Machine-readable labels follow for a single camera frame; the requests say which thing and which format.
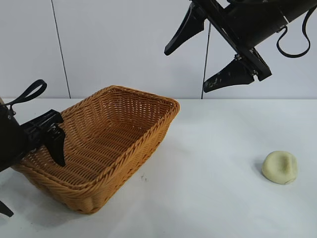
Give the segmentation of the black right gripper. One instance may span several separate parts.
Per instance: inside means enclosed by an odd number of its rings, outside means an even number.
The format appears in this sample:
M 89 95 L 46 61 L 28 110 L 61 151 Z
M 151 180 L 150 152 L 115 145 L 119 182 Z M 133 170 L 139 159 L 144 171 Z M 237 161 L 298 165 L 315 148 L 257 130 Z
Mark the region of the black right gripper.
M 172 54 L 187 40 L 204 30 L 207 20 L 235 51 L 235 57 L 224 69 L 203 83 L 205 93 L 235 85 L 248 85 L 272 75 L 269 66 L 255 47 L 286 25 L 274 3 L 254 0 L 233 1 L 222 7 L 215 0 L 196 0 L 191 4 L 175 35 L 164 48 Z

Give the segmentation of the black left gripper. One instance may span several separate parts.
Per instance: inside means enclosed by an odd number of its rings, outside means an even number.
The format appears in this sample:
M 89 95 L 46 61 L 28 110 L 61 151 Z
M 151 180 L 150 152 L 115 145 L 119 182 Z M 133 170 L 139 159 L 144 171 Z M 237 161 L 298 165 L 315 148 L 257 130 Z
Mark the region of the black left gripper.
M 53 161 L 61 167 L 64 158 L 65 132 L 58 125 L 63 122 L 60 112 L 49 110 L 22 125 L 7 106 L 0 106 L 0 170 L 18 164 L 28 153 L 45 146 Z M 0 213 L 12 217 L 14 213 L 0 201 Z

